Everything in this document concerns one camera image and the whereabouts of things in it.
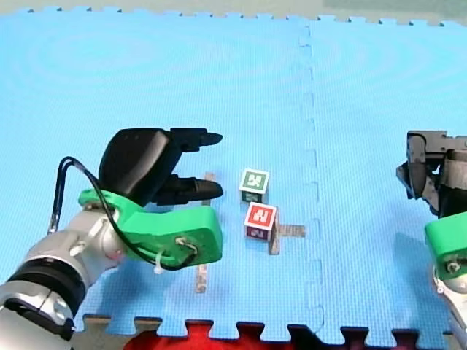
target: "gray floor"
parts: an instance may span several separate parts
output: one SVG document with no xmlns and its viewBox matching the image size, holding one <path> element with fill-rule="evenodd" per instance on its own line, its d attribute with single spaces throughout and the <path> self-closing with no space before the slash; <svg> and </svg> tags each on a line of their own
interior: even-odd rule
<svg viewBox="0 0 467 350">
<path fill-rule="evenodd" d="M 406 24 L 411 19 L 427 20 L 437 25 L 442 20 L 454 20 L 467 25 L 466 0 L 0 0 L 0 13 L 14 12 L 28 7 L 39 11 L 43 6 L 55 5 L 70 9 L 78 5 L 87 5 L 95 10 L 104 6 L 119 7 L 123 11 L 134 8 L 149 9 L 156 12 L 179 10 L 185 15 L 197 11 L 212 12 L 215 16 L 223 16 L 226 12 L 241 12 L 247 17 L 256 13 L 268 12 L 276 18 L 287 15 L 301 15 L 315 19 L 318 15 L 335 15 L 339 20 L 349 16 L 363 16 L 368 22 L 377 22 L 380 18 L 396 18 L 399 23 Z M 76 350 L 118 350 L 128 340 L 127 337 L 112 337 L 104 330 L 108 320 L 92 318 L 86 322 L 87 332 L 77 333 L 73 344 Z M 139 331 L 154 329 L 155 321 L 137 322 Z"/>
</svg>

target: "green plastic bracket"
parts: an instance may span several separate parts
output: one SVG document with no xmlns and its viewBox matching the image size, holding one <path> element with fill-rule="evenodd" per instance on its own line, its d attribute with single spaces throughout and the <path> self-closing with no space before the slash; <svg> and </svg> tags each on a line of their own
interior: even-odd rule
<svg viewBox="0 0 467 350">
<path fill-rule="evenodd" d="M 118 210 L 117 225 L 126 238 L 138 249 L 155 260 L 163 252 L 161 262 L 169 266 L 181 264 L 191 253 L 180 246 L 176 238 L 183 237 L 198 248 L 198 254 L 189 265 L 213 263 L 222 257 L 222 230 L 217 215 L 210 206 L 198 206 L 168 213 L 150 213 L 129 199 L 102 191 L 107 203 Z M 95 190 L 81 192 L 79 203 L 99 203 Z M 128 249 L 135 259 L 138 255 Z"/>
<path fill-rule="evenodd" d="M 467 273 L 467 212 L 427 224 L 425 234 L 441 280 Z M 458 263 L 458 270 L 449 271 L 449 263 Z"/>
</svg>

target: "black cable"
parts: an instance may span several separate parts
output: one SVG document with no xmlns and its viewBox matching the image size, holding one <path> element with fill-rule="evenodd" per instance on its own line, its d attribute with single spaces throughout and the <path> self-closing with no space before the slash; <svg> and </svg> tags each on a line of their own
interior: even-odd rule
<svg viewBox="0 0 467 350">
<path fill-rule="evenodd" d="M 60 222 L 60 215 L 61 215 L 61 209 L 63 206 L 63 193 L 65 190 L 65 183 L 66 183 L 66 172 L 68 171 L 68 168 L 70 166 L 74 166 L 78 170 L 80 170 L 86 177 L 88 178 L 89 182 L 93 185 L 94 190 L 97 193 L 97 196 L 99 197 L 99 200 L 102 205 L 102 209 L 104 210 L 105 214 L 107 215 L 107 218 L 112 225 L 112 228 L 114 231 L 117 233 L 118 237 L 122 240 L 122 242 L 134 253 L 136 254 L 139 258 L 142 260 L 146 261 L 147 263 L 151 265 L 155 265 L 155 261 L 145 255 L 144 253 L 140 252 L 134 244 L 132 244 L 125 236 L 125 234 L 120 230 L 120 228 L 117 226 L 117 223 L 114 221 L 113 215 L 110 212 L 109 204 L 107 203 L 107 200 L 104 197 L 104 194 L 102 193 L 101 188 L 99 187 L 99 181 L 98 179 L 83 165 L 81 162 L 74 158 L 67 156 L 64 159 L 61 160 L 60 164 L 58 165 L 58 171 L 57 171 L 57 181 L 55 183 L 55 197 L 53 200 L 53 211 L 52 211 L 52 217 L 50 218 L 50 226 L 47 234 L 54 233 L 58 229 L 58 223 Z M 197 251 L 193 249 L 192 254 L 188 255 L 186 259 L 177 266 L 170 266 L 170 265 L 165 265 L 161 263 L 161 267 L 164 270 L 168 271 L 176 271 L 176 270 L 181 270 L 182 268 L 187 267 L 188 264 L 192 263 L 193 259 L 195 258 L 197 254 Z"/>
</svg>

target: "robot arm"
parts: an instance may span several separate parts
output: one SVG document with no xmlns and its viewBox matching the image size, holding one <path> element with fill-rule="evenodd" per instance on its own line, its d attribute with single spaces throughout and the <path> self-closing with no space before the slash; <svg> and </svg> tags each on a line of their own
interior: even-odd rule
<svg viewBox="0 0 467 350">
<path fill-rule="evenodd" d="M 66 158 L 70 163 L 59 167 L 49 233 L 0 286 L 0 350 L 72 349 L 73 318 L 87 291 L 125 257 L 168 270 L 219 260 L 222 234 L 210 207 L 165 214 L 143 207 L 221 196 L 222 187 L 215 182 L 172 174 L 183 152 L 221 138 L 204 129 L 122 130 L 104 153 L 99 180 Z M 71 165 L 94 188 L 82 192 L 82 211 L 58 230 L 65 172 Z"/>
<path fill-rule="evenodd" d="M 425 226 L 432 282 L 447 303 L 451 330 L 467 349 L 467 136 L 410 131 L 396 175 L 408 198 L 422 198 L 439 219 Z"/>
</svg>

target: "interlocking foam tile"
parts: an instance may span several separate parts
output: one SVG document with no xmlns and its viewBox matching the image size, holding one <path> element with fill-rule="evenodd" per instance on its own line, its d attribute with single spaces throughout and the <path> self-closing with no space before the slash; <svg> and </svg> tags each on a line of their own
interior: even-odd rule
<svg viewBox="0 0 467 350">
<path fill-rule="evenodd" d="M 78 330 L 84 314 L 98 314 L 110 316 L 108 331 L 118 334 L 135 332 L 135 316 L 162 318 L 159 334 L 170 336 L 186 335 L 187 319 L 212 320 L 216 338 L 237 338 L 237 322 L 264 323 L 267 341 L 287 341 L 289 324 L 317 331 L 317 233 L 284 239 L 281 254 L 269 255 L 267 244 L 245 238 L 238 191 L 244 168 L 270 171 L 269 200 L 281 220 L 317 220 L 316 180 L 303 176 L 315 170 L 305 24 L 88 7 L 1 17 L 1 278 L 45 235 L 61 157 L 74 155 L 95 173 L 121 128 L 206 127 L 223 141 L 182 157 L 177 173 L 211 171 L 225 189 L 212 202 L 225 246 L 208 267 L 207 291 L 195 293 L 195 268 L 156 276 L 128 261 L 91 289 Z M 62 225 L 89 187 L 78 174 L 68 176 Z"/>
<path fill-rule="evenodd" d="M 340 343 L 340 327 L 367 327 L 373 346 L 415 329 L 419 346 L 442 347 L 447 309 L 429 286 L 423 239 L 433 217 L 406 199 L 395 167 L 409 129 L 467 133 L 467 30 L 319 19 L 87 7 L 1 17 L 3 280 L 45 233 L 62 156 L 95 171 L 120 128 L 207 127 L 224 140 L 177 168 L 212 171 L 225 188 L 212 203 L 224 257 L 209 265 L 207 291 L 194 292 L 194 268 L 155 276 L 128 261 L 90 291 L 79 329 L 83 314 L 103 314 L 108 331 L 131 334 L 146 316 L 163 319 L 159 334 L 184 336 L 185 320 L 205 319 L 212 337 L 236 338 L 237 322 L 260 322 L 263 340 L 283 341 L 288 324 L 305 324 Z M 271 172 L 281 221 L 306 225 L 278 256 L 244 237 L 246 167 Z M 69 176 L 62 222 L 87 186 Z"/>
<path fill-rule="evenodd" d="M 367 327 L 371 346 L 392 329 L 444 346 L 447 308 L 432 290 L 423 227 L 434 220 L 395 177 L 406 132 L 467 134 L 467 28 L 311 22 L 316 180 L 326 343 Z"/>
</svg>

